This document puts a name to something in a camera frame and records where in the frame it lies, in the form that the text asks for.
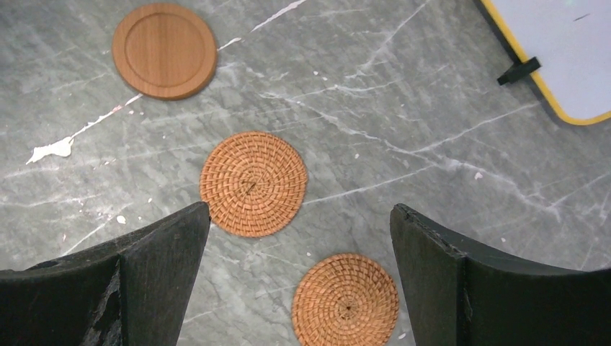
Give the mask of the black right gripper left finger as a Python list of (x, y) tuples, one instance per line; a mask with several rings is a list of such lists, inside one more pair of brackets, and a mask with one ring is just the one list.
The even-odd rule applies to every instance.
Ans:
[(193, 203), (94, 247), (1, 272), (3, 345), (175, 345), (210, 230)]

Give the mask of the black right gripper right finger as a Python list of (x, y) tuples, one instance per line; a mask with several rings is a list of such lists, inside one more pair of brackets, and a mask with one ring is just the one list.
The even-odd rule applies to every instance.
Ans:
[(404, 204), (390, 232), (418, 345), (608, 345), (610, 270), (508, 254)]

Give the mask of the woven rattan coaster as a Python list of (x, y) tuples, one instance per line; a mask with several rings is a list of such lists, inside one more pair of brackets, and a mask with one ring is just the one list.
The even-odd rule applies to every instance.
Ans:
[(302, 345), (386, 345), (398, 310), (393, 278), (364, 255), (342, 253), (303, 276), (293, 296), (292, 323)]
[(211, 221), (243, 237), (280, 231), (299, 211), (308, 184), (300, 154), (267, 132), (246, 131), (221, 141), (200, 174), (200, 197)]

